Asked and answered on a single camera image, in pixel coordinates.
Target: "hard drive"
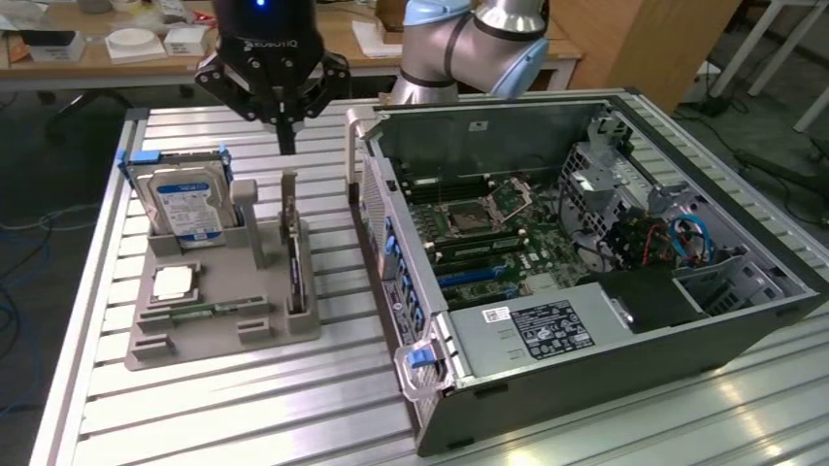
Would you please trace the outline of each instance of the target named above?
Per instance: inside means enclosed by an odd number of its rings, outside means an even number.
[[[141,151],[122,166],[138,191],[154,235],[175,235],[183,249],[226,243],[240,225],[230,197],[230,155]]]

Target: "power supply label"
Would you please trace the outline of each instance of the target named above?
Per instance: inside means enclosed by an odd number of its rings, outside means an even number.
[[[511,316],[528,351],[537,359],[547,359],[595,345],[571,301],[513,311]]]

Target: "barcode sticker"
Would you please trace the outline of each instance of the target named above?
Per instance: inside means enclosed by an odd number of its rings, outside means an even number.
[[[484,319],[488,323],[499,322],[500,320],[509,319],[509,307],[504,306],[503,308],[488,309],[481,311],[484,314]]]

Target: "printed label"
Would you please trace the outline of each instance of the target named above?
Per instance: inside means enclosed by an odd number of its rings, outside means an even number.
[[[170,184],[158,187],[158,197],[173,234],[187,241],[217,238],[222,220],[217,209],[207,204],[211,190],[207,183]]]
[[[509,319],[509,307],[488,309],[485,311],[481,311],[481,313],[484,314],[484,319],[488,321],[488,323]]]
[[[571,301],[559,301],[512,313],[531,355],[545,359],[595,345]]]

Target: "white object on desk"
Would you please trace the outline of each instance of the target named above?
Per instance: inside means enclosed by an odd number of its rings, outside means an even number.
[[[171,29],[165,38],[169,55],[203,56],[207,52],[207,28],[203,26]]]
[[[107,36],[107,51],[117,65],[157,60],[167,56],[158,36],[147,29],[137,27],[121,29]]]
[[[377,27],[370,22],[352,21],[352,30],[354,37],[361,44],[361,50],[365,56],[381,58],[385,56],[401,56],[404,54],[404,45],[385,44],[384,38],[377,32]]]

